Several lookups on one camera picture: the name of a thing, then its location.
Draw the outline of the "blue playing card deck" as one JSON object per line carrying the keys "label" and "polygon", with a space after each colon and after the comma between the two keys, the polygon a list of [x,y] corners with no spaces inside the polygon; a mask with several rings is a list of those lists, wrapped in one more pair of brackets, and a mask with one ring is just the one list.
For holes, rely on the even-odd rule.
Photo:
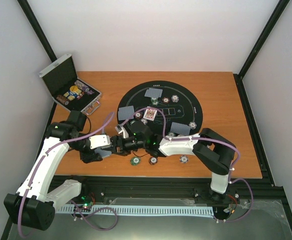
{"label": "blue playing card deck", "polygon": [[103,158],[103,159],[112,155],[111,151],[104,150],[104,149],[101,149],[101,148],[96,148],[94,151],[95,151],[96,154],[99,154],[101,156],[101,158]]}

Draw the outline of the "red chip mat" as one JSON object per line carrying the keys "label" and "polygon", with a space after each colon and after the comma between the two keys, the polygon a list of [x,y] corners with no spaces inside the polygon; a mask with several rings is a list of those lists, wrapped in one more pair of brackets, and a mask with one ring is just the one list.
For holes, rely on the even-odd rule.
{"label": "red chip mat", "polygon": [[136,117],[137,119],[140,119],[140,118],[142,117],[142,115],[141,115],[140,112],[137,112],[137,113],[135,114],[135,117]]}
{"label": "red chip mat", "polygon": [[162,101],[163,101],[165,104],[168,104],[170,100],[169,100],[169,98],[164,97],[164,98],[162,99]]}

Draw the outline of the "green poker chip stack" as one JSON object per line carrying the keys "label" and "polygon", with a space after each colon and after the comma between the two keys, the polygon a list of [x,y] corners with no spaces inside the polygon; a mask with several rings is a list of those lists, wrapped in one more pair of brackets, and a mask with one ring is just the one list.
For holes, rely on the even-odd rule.
{"label": "green poker chip stack", "polygon": [[131,160],[130,160],[130,164],[132,165],[132,166],[136,166],[136,165],[138,165],[139,163],[141,162],[141,158],[140,157],[133,157],[133,158],[131,158]]}

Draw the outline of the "red brown poker chip stack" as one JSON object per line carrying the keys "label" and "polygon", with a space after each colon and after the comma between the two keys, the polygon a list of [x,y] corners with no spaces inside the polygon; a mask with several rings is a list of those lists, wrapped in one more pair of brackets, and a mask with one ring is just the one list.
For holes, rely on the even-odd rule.
{"label": "red brown poker chip stack", "polygon": [[155,165],[158,163],[158,159],[155,157],[150,157],[148,162],[150,165]]}

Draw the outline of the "dealt card mat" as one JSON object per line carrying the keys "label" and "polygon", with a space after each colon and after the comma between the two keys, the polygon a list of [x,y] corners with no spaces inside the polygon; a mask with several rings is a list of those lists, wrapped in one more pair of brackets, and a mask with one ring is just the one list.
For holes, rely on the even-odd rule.
{"label": "dealt card mat", "polygon": [[125,106],[118,108],[118,121],[125,121],[127,119],[132,119],[134,117],[135,110],[134,106]]}
{"label": "dealt card mat", "polygon": [[183,136],[188,136],[190,130],[191,130],[190,126],[177,122],[172,122],[170,127],[170,132]]}
{"label": "dealt card mat", "polygon": [[159,88],[148,88],[144,94],[144,97],[147,98],[160,98],[162,96],[162,89]]}

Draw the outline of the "green chip top mat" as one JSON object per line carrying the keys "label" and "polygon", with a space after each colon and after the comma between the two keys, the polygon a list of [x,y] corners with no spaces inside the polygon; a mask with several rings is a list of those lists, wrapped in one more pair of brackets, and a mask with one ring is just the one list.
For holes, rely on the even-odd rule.
{"label": "green chip top mat", "polygon": [[153,106],[157,106],[159,104],[158,98],[152,97],[151,98],[151,103]]}

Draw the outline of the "red chip top mat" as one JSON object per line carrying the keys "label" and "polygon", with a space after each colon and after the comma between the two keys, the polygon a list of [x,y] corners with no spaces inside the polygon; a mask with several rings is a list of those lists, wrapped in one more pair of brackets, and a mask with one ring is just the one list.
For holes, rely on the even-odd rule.
{"label": "red chip top mat", "polygon": [[169,98],[164,97],[164,98],[162,99],[162,101],[163,101],[165,104],[168,104],[170,100],[169,100]]}

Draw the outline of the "dealt card top mat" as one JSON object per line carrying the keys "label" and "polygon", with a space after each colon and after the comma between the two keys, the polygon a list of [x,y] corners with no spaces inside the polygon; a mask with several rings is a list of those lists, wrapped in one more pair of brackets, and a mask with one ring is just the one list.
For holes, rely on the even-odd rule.
{"label": "dealt card top mat", "polygon": [[148,88],[144,94],[144,97],[147,98],[160,98],[162,96],[162,89],[159,88]]}

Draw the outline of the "blue white poker chip stack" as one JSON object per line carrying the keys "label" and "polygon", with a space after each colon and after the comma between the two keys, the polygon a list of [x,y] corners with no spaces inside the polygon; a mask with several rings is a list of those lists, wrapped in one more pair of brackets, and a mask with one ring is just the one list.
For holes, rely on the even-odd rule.
{"label": "blue white poker chip stack", "polygon": [[185,163],[188,163],[188,161],[189,161],[189,158],[186,155],[182,155],[180,157],[180,162],[181,163],[185,164]]}

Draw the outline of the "blue chip top mat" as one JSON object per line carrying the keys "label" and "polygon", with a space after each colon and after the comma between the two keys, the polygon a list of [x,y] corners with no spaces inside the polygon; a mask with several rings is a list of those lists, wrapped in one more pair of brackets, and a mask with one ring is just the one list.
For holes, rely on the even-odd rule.
{"label": "blue chip top mat", "polygon": [[177,103],[177,102],[179,102],[179,97],[178,97],[177,95],[173,95],[173,96],[171,97],[171,100],[172,100],[174,103]]}

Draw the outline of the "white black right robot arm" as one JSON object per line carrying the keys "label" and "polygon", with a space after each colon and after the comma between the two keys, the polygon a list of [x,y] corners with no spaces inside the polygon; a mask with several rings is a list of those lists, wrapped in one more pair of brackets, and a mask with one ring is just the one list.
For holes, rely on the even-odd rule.
{"label": "white black right robot arm", "polygon": [[127,156],[132,151],[144,149],[153,158],[173,155],[196,156],[211,172],[210,188],[218,194],[226,193],[230,172],[240,157],[236,146],[209,128],[188,136],[164,136],[154,134],[150,127],[140,121],[131,125],[132,136],[123,128],[119,135],[110,138],[111,152]]}

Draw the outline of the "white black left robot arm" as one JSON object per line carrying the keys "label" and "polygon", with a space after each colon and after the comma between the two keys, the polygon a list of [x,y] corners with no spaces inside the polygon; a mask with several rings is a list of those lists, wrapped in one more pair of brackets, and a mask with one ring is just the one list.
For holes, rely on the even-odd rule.
{"label": "white black left robot arm", "polygon": [[26,180],[15,194],[5,197],[4,206],[21,236],[24,236],[23,226],[47,230],[63,205],[73,198],[82,202],[89,197],[90,189],[73,179],[49,191],[58,165],[69,148],[92,155],[96,148],[110,144],[106,135],[95,131],[87,135],[81,133],[86,119],[85,114],[72,111],[66,121],[49,125],[42,150]]}

